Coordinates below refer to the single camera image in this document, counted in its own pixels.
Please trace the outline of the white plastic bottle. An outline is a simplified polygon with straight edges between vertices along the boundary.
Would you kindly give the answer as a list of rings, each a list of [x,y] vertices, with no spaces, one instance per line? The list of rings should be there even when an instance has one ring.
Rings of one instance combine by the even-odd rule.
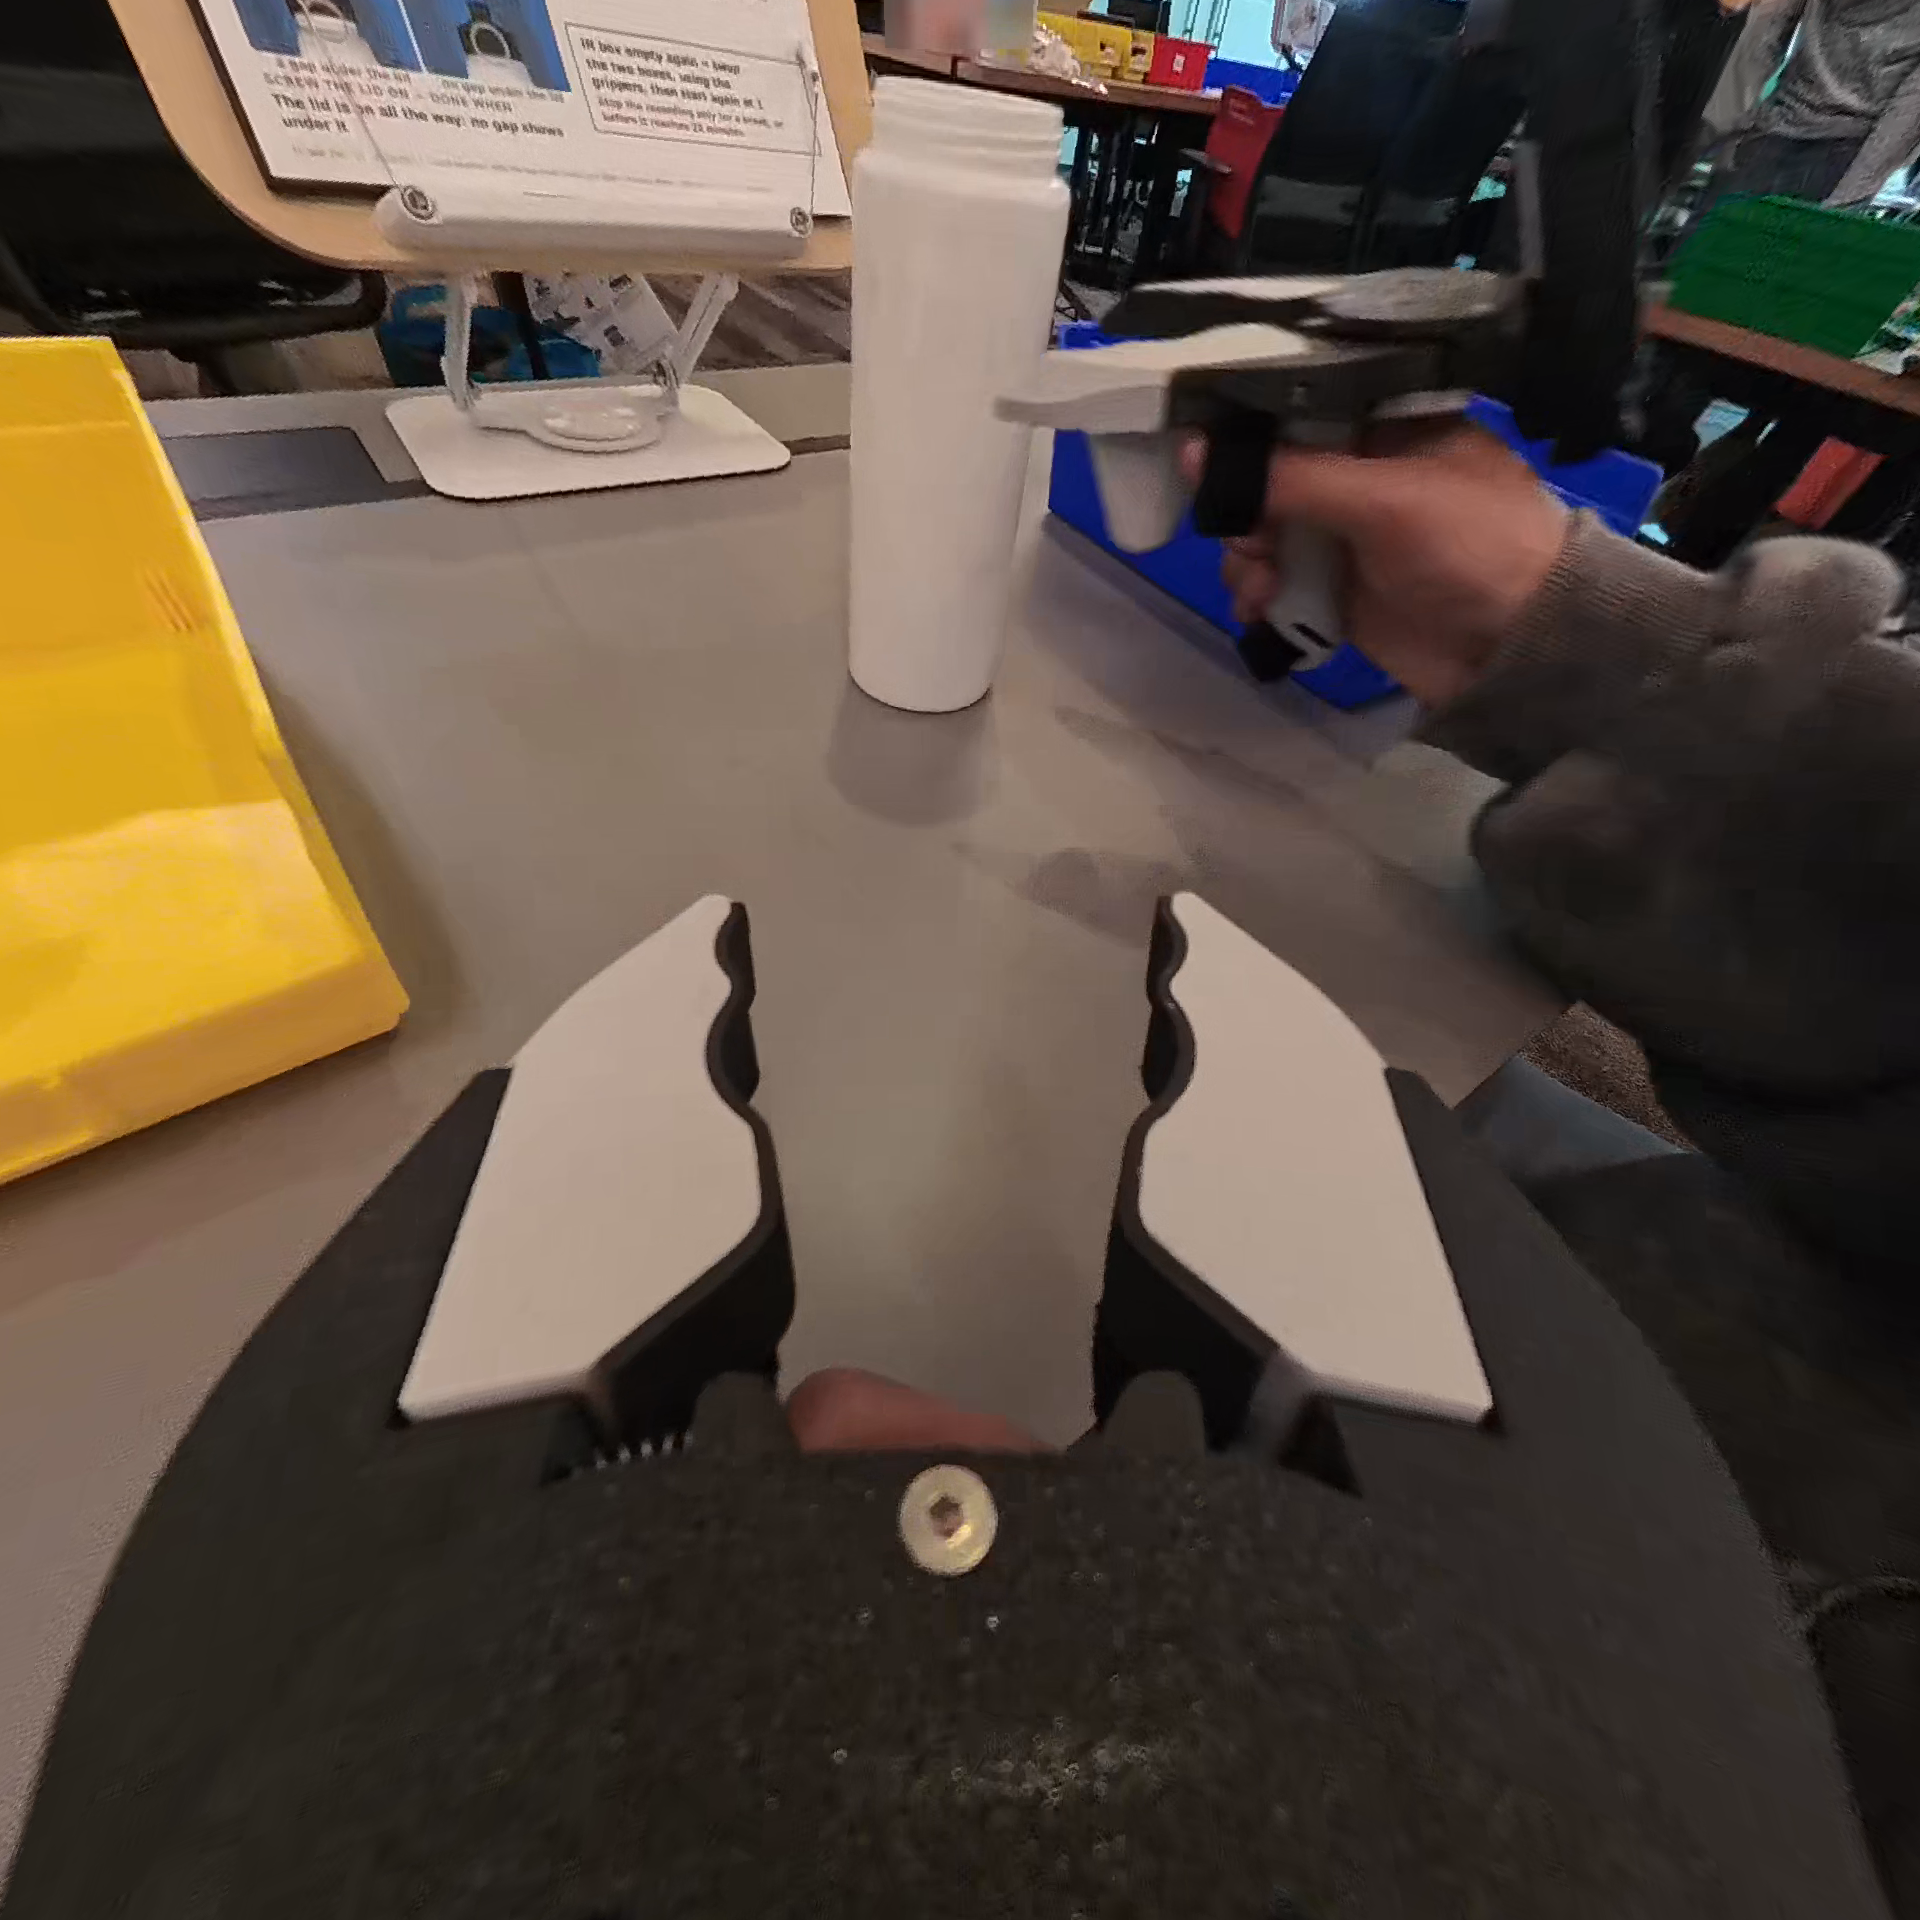
[[[1030,428],[1069,237],[1062,112],[887,76],[851,167],[849,674],[902,710],[991,692]]]

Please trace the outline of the printed instruction sheet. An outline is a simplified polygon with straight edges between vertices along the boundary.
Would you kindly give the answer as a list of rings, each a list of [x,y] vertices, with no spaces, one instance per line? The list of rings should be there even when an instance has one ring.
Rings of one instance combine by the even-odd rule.
[[[200,1],[266,175],[811,184],[849,216],[804,5]]]

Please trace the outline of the person's right forearm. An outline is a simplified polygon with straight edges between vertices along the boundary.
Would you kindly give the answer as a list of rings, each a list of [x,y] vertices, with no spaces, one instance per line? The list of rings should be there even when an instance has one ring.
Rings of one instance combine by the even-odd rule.
[[[1501,779],[1519,947],[1660,1069],[1781,1099],[1917,1081],[1919,690],[1877,546],[1697,570],[1571,518],[1431,744]]]

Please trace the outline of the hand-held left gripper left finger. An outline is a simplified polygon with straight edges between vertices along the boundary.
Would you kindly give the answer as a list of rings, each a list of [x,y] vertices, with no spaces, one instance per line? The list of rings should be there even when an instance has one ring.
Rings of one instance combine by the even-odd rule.
[[[708,893],[521,1045],[400,1387],[408,1422],[572,1404],[601,1444],[674,1444],[715,1378],[779,1377],[797,1288],[755,993],[749,909]]]

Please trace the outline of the blue bag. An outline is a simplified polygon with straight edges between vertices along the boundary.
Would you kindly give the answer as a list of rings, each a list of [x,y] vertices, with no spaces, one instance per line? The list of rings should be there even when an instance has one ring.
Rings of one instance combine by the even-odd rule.
[[[536,382],[601,374],[599,353],[554,312],[546,287],[529,275],[491,275],[474,285],[469,326],[469,373],[479,382]],[[394,281],[375,323],[381,362],[397,388],[445,378],[446,287]]]

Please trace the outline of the wooden background table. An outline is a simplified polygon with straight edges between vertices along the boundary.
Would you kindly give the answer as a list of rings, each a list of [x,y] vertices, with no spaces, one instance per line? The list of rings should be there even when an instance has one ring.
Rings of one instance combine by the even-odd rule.
[[[1225,105],[1222,91],[1073,81],[1029,67],[897,50],[874,33],[863,33],[861,43],[874,77],[918,76],[1062,110],[1073,149],[1067,275],[1105,292],[1152,267],[1173,190],[1187,167],[1183,154],[1208,144]]]

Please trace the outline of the printed paper sheet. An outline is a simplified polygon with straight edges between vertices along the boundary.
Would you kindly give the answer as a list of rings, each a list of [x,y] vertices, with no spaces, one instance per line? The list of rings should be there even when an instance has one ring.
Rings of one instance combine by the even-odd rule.
[[[566,339],[598,374],[642,374],[672,358],[679,321],[642,275],[524,275],[546,340]]]

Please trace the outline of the yellow plastic bin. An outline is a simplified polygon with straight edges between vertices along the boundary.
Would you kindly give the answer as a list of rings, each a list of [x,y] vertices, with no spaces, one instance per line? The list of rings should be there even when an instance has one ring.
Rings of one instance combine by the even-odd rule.
[[[116,349],[2,349],[2,1179],[409,998]]]

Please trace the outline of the green crate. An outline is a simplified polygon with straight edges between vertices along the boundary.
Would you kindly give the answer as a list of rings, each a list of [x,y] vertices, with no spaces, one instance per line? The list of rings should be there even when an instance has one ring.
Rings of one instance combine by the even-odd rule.
[[[1669,305],[1855,362],[1917,326],[1919,225],[1779,196],[1728,198],[1684,234]]]

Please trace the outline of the wooden side table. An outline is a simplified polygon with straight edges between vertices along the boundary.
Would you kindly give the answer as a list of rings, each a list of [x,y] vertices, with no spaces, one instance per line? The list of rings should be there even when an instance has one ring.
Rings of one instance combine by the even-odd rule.
[[[1715,398],[1788,422],[1815,444],[1838,440],[1885,457],[1919,448],[1917,374],[1885,373],[1665,304],[1644,308],[1643,336],[1675,349]]]

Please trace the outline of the blue plastic bin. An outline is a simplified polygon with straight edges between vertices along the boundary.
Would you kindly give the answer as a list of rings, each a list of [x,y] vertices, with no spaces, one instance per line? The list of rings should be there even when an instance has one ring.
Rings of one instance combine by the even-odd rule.
[[[1586,461],[1562,461],[1552,441],[1523,434],[1514,411],[1490,397],[1470,397],[1464,418],[1514,451],[1564,504],[1592,510],[1625,538],[1643,530],[1665,480],[1655,462],[1619,446]],[[1180,517],[1148,507],[1138,478],[1116,469],[1087,432],[1054,434],[1049,515],[1228,636],[1254,680],[1296,680],[1334,708],[1363,708],[1401,692],[1393,676],[1348,642],[1254,638],[1234,612],[1222,579],[1222,540],[1199,530],[1181,487],[1169,499],[1180,507]]]

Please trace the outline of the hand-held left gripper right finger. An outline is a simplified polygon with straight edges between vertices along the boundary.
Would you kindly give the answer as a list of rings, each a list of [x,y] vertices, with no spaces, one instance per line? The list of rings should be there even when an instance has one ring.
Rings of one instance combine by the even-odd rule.
[[[1095,1309],[1098,1426],[1166,1375],[1213,1453],[1341,1459],[1348,1407],[1496,1432],[1398,1099],[1420,1084],[1193,889],[1155,907],[1146,1003]]]

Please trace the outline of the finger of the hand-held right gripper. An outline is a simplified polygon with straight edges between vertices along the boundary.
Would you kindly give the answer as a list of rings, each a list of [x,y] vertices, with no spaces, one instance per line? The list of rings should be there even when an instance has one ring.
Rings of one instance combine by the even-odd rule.
[[[1174,340],[1217,326],[1297,326],[1353,275],[1200,275],[1142,281],[1105,311],[1108,340]]]
[[[1002,386],[997,420],[1098,434],[1155,432],[1169,422],[1180,376],[1282,368],[1321,347],[1286,326],[1222,323],[1180,339],[1047,349]]]

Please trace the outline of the instruction sheet on wooden stand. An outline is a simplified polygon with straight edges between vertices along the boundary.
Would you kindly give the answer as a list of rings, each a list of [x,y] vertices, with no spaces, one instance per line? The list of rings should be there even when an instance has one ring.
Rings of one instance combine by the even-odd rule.
[[[744,280],[851,267],[851,211],[818,218],[811,184],[728,192],[482,172],[392,187],[282,184],[252,149],[196,5],[110,9],[171,139],[198,176],[289,251],[446,287],[443,388],[389,404],[389,425],[433,490],[519,499],[788,466],[788,446],[700,386],[696,368]],[[874,131],[855,6],[804,6],[849,192],[851,159]],[[477,382],[469,373],[474,285],[484,275],[568,273],[693,275],[672,358],[642,374]]]

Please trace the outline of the black office chair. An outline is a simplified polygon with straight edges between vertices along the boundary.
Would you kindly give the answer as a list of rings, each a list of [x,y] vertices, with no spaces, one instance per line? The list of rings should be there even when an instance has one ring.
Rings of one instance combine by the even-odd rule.
[[[380,275],[249,225],[171,139],[105,1],[2,6],[2,311],[10,339],[165,350],[221,397],[249,358],[371,330]]]
[[[1523,121],[1519,58],[1485,5],[1341,5],[1248,165],[1203,169],[1174,255],[1203,275],[1453,267]]]

